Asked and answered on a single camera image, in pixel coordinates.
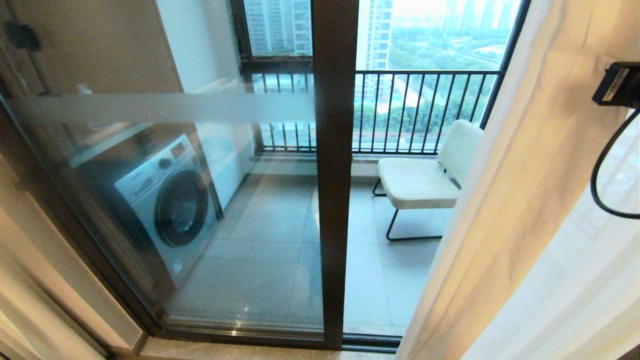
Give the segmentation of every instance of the balcony railing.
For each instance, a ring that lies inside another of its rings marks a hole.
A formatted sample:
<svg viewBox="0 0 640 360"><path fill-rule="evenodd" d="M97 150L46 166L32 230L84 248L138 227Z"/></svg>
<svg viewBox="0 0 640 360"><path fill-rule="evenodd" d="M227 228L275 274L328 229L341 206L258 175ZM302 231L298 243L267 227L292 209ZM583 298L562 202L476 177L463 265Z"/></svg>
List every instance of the balcony railing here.
<svg viewBox="0 0 640 360"><path fill-rule="evenodd" d="M244 76L252 92L312 92L308 69L245 69ZM455 120L483 123L502 76L499 70L356 71L353 152L437 154ZM315 124L255 124L254 131L257 152L316 151Z"/></svg>

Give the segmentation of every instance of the black cable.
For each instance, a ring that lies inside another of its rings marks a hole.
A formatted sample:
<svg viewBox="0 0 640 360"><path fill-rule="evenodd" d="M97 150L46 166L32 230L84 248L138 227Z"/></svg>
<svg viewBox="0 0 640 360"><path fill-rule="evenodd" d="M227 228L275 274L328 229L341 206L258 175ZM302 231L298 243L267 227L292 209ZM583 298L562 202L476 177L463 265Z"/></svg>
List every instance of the black cable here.
<svg viewBox="0 0 640 360"><path fill-rule="evenodd" d="M631 122L636 118L636 116L638 116L639 113L640 113L640 109L636 109L634 113L631 114L631 116L629 116L629 118L627 118L622 123L620 128L616 130L616 132L613 134L611 139L609 139L609 142L607 142L607 145L605 145L604 149L602 149L602 152L600 153L600 156L596 161L596 165L593 167L593 172L591 173L591 194L593 195L593 200L596 202L598 206L600 206L600 209L603 209L604 211L610 213L611 215L615 215L621 218L640 219L640 213L638 214L624 213L622 211L618 211L610 208L609 206L606 206L602 202L602 200L600 200L600 196L598 195L598 189L596 187L596 182L598 180L598 172L600 171L600 166L602 166L604 158L607 157L607 154L611 150L611 147L613 147L613 144L616 142L616 140L620 137L620 134L622 134L625 131L625 129L629 126L629 124L631 124Z"/></svg>

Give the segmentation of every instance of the label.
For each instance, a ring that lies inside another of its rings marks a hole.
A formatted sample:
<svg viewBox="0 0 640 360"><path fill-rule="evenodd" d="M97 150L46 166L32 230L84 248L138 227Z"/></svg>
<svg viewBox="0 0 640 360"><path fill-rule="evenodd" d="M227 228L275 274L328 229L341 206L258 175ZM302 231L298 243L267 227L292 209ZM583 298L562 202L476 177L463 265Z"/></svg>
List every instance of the label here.
<svg viewBox="0 0 640 360"><path fill-rule="evenodd" d="M182 262L178 259L173 262L173 265L171 267L173 268L173 274L178 275L182 270Z"/></svg>
<svg viewBox="0 0 640 360"><path fill-rule="evenodd" d="M613 99L613 97L616 95L616 92L618 92L620 85L622 85L622 81L625 80L625 77L627 76L628 73L629 73L628 68L622 68L620 69L620 71L618 71L618 75L616 75L616 78L613 79L613 82L611 83L611 86L607 90L607 93L602 98L603 101L611 101L611 99Z"/></svg>

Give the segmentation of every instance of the door frame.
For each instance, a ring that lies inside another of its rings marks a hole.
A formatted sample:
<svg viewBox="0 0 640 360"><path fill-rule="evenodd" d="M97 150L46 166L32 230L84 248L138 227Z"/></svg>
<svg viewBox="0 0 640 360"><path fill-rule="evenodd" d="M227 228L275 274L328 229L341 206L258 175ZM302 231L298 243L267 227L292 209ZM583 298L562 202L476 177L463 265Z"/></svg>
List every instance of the door frame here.
<svg viewBox="0 0 640 360"><path fill-rule="evenodd" d="M111 296L145 334L162 338L202 340L245 345L303 348L342 348L344 284L349 188L351 177L351 119L355 90L357 0L312 1L314 76L316 97L317 170L320 207L324 339L265 337L246 332L240 336L197 333L162 328L123 275L101 248L104 236L86 224L72 207L74 199L56 186L46 171L47 159L27 141L27 133L12 119L6 103L0 106L0 153L20 178L17 186L28 191L57 230L88 266Z"/></svg>

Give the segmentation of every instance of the chair leg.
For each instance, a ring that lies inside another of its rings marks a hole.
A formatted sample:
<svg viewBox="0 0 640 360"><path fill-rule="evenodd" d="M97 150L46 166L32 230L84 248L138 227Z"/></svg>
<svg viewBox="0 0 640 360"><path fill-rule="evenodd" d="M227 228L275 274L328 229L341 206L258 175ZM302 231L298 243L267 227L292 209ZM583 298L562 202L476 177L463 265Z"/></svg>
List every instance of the chair leg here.
<svg viewBox="0 0 640 360"><path fill-rule="evenodd" d="M414 238L391 238L391 237L389 237L389 234L391 233L391 228L394 226L394 222L396 222L396 217L398 216L398 211L399 211L399 209L396 209L396 212L394 213L394 217L391 219L391 224L389 224L389 229L387 230L387 240L389 240L389 241L427 240L427 239L440 239L440 238L442 238L442 235L440 235L440 236L418 236L418 237L414 237Z"/></svg>
<svg viewBox="0 0 640 360"><path fill-rule="evenodd" d="M387 196L386 193L376 193L376 189L378 188L378 186L380 185L380 178L378 178L378 182L376 183L376 186L373 187L373 191L371 193L373 193L373 196L377 197L377 196Z"/></svg>

